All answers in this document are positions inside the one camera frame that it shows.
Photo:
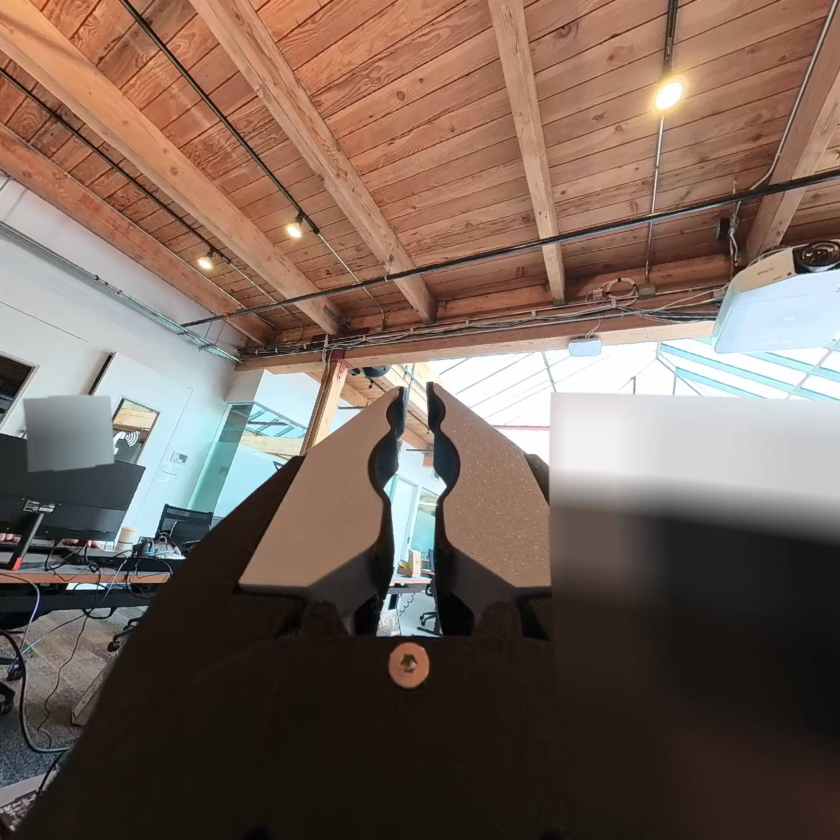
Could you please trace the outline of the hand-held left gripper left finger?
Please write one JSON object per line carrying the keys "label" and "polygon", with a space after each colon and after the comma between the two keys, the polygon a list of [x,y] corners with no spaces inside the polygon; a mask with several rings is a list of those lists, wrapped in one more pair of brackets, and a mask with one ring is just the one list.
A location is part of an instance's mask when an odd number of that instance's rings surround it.
{"label": "hand-held left gripper left finger", "polygon": [[330,602],[343,620],[380,602],[395,558],[386,485],[398,468],[406,390],[396,387],[304,456],[238,580],[244,592]]}

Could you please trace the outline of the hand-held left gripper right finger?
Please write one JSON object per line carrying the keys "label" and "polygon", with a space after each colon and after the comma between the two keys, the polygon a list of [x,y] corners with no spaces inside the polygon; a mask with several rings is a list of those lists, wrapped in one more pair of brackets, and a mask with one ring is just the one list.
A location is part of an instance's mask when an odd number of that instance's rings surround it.
{"label": "hand-held left gripper right finger", "polygon": [[427,386],[436,509],[435,597],[441,624],[478,624],[497,603],[519,612],[550,599],[548,467],[440,384]]}

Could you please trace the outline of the wooden office desk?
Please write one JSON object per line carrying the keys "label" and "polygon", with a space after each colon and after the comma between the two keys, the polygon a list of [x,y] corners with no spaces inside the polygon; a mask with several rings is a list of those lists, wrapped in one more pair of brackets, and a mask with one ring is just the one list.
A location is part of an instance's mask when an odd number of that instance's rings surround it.
{"label": "wooden office desk", "polygon": [[2,567],[1,626],[18,630],[52,612],[93,612],[146,606],[184,562],[177,553],[38,556],[16,570]]}

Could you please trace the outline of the frosted glass partition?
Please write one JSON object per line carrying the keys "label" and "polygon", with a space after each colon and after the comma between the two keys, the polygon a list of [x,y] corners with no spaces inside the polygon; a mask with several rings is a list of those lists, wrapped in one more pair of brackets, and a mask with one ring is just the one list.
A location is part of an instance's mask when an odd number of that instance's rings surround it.
{"label": "frosted glass partition", "polygon": [[301,453],[306,428],[257,402],[231,402],[205,459],[190,508],[223,518]]}

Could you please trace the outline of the black computer monitor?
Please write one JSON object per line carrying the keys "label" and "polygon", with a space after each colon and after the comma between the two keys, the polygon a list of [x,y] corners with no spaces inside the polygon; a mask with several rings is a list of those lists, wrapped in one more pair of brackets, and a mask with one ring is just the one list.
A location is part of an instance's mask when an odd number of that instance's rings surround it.
{"label": "black computer monitor", "polygon": [[1,436],[2,532],[20,537],[2,569],[18,570],[34,537],[112,541],[145,468],[116,461],[85,469],[28,472],[27,443]]}

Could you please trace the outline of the black ceiling pipe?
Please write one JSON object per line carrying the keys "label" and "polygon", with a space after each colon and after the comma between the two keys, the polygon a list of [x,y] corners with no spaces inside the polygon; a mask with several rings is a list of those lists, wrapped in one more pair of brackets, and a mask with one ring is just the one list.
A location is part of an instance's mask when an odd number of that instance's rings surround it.
{"label": "black ceiling pipe", "polygon": [[483,250],[457,259],[451,259],[437,262],[435,264],[420,266],[418,268],[405,270],[402,272],[396,272],[387,276],[379,276],[358,283],[349,283],[342,286],[331,287],[326,290],[316,290],[305,295],[288,298],[284,301],[268,303],[254,308],[241,309],[231,312],[229,314],[213,315],[208,318],[201,318],[195,321],[179,324],[178,328],[183,331],[188,331],[191,328],[197,328],[204,324],[223,321],[226,319],[243,318],[244,316],[250,314],[257,315],[277,308],[301,308],[301,304],[304,302],[320,300],[330,296],[342,295],[352,291],[360,291],[362,289],[378,287],[381,285],[394,284],[399,280],[410,280],[418,278],[421,275],[431,275],[447,270],[455,270],[462,267],[473,266],[493,259],[501,259],[509,256],[529,253],[534,250],[542,250],[550,246],[566,245],[581,239],[617,234],[625,230],[646,227],[652,224],[658,224],[660,222],[667,222],[672,219],[682,218],[692,214],[702,214],[712,210],[717,210],[719,208],[728,207],[729,205],[737,203],[760,200],[767,196],[780,195],[793,191],[807,189],[813,186],[820,186],[822,184],[833,182],[837,180],[838,177],[839,169],[835,167],[830,170],[820,171],[815,174],[803,175],[794,179],[790,179],[786,182],[778,182],[762,187],[754,187],[749,190],[730,193],[727,195],[716,196],[704,202],[680,206],[677,208],[661,211],[659,213],[650,213],[643,216],[628,217],[611,223],[583,227],[575,229],[566,234],[557,234],[547,238],[533,239],[527,242],[519,243],[516,245],[510,245],[503,248]]}

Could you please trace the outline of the light wooden board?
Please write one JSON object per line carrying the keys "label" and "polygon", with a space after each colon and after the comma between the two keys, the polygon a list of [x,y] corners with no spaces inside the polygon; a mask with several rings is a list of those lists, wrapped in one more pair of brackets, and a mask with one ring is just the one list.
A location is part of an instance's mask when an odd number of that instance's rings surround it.
{"label": "light wooden board", "polygon": [[76,728],[83,728],[87,725],[91,714],[97,705],[101,689],[107,678],[110,676],[115,663],[115,658],[106,662],[105,666],[102,667],[97,676],[86,688],[78,703],[73,707],[70,714],[72,726]]}

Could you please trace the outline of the white ceiling projector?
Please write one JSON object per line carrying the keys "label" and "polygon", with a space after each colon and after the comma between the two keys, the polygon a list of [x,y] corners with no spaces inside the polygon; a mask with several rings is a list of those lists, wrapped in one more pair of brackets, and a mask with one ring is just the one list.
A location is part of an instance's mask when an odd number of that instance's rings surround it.
{"label": "white ceiling projector", "polygon": [[718,354],[811,349],[839,334],[837,239],[779,248],[729,283],[712,331]]}

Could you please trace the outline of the wooden support post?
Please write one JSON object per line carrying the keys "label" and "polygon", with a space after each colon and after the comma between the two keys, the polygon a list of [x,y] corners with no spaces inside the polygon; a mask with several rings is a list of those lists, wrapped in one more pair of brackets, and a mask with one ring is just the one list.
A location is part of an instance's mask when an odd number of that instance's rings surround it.
{"label": "wooden support post", "polygon": [[303,438],[301,447],[303,455],[330,434],[346,373],[346,364],[341,360],[331,361],[325,365],[318,396],[312,409],[307,432]]}

